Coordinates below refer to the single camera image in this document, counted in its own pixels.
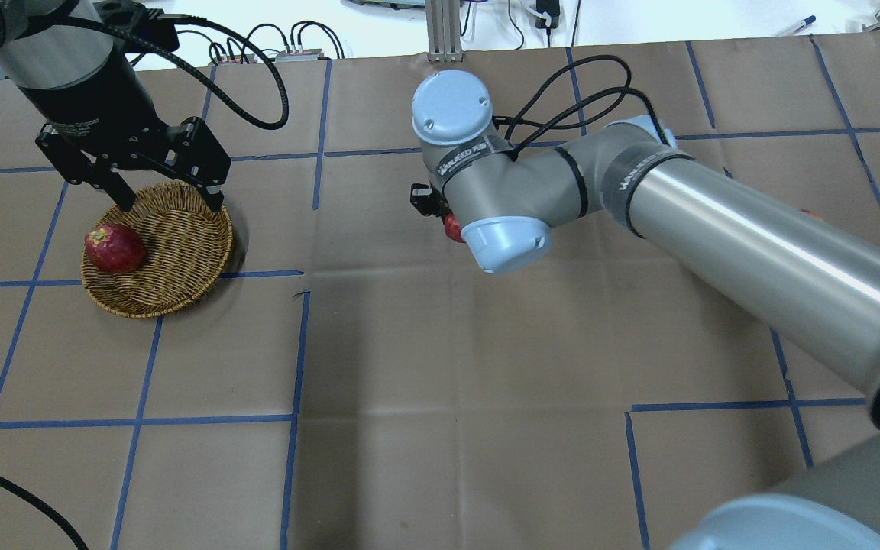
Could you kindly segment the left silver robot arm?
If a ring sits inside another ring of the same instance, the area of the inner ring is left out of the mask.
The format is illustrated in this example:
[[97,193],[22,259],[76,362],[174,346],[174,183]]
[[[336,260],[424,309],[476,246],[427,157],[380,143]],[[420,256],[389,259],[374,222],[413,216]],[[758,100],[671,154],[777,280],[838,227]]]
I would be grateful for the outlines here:
[[44,118],[36,146],[67,183],[102,191],[121,210],[136,202],[122,177],[134,170],[189,184],[221,210],[226,150],[199,116],[162,121],[125,56],[172,48],[112,27],[104,13],[94,1],[0,1],[0,69]]

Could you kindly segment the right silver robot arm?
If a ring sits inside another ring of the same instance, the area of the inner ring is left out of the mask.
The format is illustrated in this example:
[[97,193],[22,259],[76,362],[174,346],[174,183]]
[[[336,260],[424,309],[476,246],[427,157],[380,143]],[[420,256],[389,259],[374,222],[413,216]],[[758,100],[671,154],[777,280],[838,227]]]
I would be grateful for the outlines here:
[[411,203],[454,216],[482,271],[533,264],[553,228],[604,210],[865,394],[879,435],[720,505],[675,549],[880,549],[880,248],[702,166],[653,114],[517,160],[484,83],[447,69],[416,88],[412,128],[429,183]]

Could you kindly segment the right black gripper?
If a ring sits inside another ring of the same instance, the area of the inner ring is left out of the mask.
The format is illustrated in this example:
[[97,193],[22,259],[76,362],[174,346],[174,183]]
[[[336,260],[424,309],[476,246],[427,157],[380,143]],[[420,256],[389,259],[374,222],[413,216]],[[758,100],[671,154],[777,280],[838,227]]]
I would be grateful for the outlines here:
[[447,199],[427,183],[411,184],[409,203],[421,216],[444,219],[451,214]]

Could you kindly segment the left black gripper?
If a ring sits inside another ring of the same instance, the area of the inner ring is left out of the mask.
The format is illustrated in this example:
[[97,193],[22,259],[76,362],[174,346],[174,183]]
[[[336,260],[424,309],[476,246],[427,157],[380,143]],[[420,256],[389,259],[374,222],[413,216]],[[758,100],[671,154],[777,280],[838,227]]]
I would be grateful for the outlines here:
[[46,119],[39,150],[67,183],[88,184],[130,212],[137,196],[113,170],[117,163],[120,170],[160,170],[195,188],[211,212],[223,208],[229,154],[199,116],[173,128],[161,121],[122,53],[110,53],[75,83],[36,89],[35,107]]

